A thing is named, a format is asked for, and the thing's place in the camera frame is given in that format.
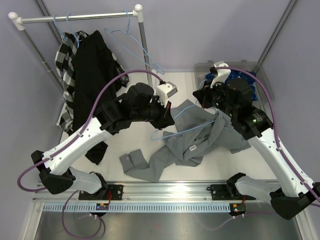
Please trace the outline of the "blue plaid shirt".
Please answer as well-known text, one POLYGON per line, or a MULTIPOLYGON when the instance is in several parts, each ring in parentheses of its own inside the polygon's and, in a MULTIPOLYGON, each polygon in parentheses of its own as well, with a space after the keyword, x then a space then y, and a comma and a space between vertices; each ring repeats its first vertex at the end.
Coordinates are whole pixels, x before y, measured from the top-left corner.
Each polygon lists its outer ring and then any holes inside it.
MULTIPOLYGON (((212 80, 214 79, 214 75, 212 73, 208 73, 204 76, 204 80, 200 83, 200 87, 199 89, 201 89, 204 85, 208 85, 212 82, 212 80)), ((245 80, 248 85, 251 87, 252 89, 252 100, 253 101, 257 101, 258 100, 258 97, 257 97, 257 94, 256 94, 256 87, 254 86, 255 84, 255 80, 244 74, 243 72, 239 72, 239 71, 234 71, 232 70, 229 74, 229 76, 227 77, 227 79, 225 80, 225 83, 228 83, 230 80, 232 79, 243 79, 245 80)))

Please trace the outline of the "grey shirt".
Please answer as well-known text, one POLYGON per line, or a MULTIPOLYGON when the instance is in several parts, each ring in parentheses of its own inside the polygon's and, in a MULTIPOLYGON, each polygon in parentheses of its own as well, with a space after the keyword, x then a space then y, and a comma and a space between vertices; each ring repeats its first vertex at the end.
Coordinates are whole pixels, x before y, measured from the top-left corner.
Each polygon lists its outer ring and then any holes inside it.
POLYGON ((122 155, 123 172, 135 179, 157 183, 163 170, 172 164, 197 167, 205 155, 218 147, 232 154, 250 148, 250 144, 232 126, 230 118, 216 110, 215 122, 193 131, 162 139, 164 145, 145 160, 140 149, 122 155))

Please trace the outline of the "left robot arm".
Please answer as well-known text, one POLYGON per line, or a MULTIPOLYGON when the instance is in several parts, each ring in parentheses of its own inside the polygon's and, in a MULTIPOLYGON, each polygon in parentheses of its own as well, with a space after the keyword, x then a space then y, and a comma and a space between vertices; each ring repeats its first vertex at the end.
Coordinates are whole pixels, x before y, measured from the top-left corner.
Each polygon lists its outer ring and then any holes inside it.
POLYGON ((100 173, 86 173, 72 164, 97 144, 113 137, 133 122, 149 122, 155 129, 174 125, 169 98, 177 87, 165 82, 153 89, 145 83, 131 86, 126 93, 101 104, 78 131, 51 150, 32 153, 39 178, 52 195, 78 190, 103 199, 108 185, 100 173))

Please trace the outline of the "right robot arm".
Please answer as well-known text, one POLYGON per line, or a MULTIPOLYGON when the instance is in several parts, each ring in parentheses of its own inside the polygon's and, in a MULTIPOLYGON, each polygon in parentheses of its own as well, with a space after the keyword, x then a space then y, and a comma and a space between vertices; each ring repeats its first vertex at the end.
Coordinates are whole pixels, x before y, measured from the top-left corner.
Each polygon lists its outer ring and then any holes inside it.
POLYGON ((239 172, 226 182, 230 198, 253 197, 272 206, 283 219, 290 220, 310 206, 320 195, 320 184, 303 173, 285 147, 277 146, 275 125, 267 114, 253 106, 253 89, 241 78, 226 83, 205 84, 193 96, 204 109, 215 107, 230 117, 231 125, 254 147, 276 176, 278 183, 257 180, 239 172))

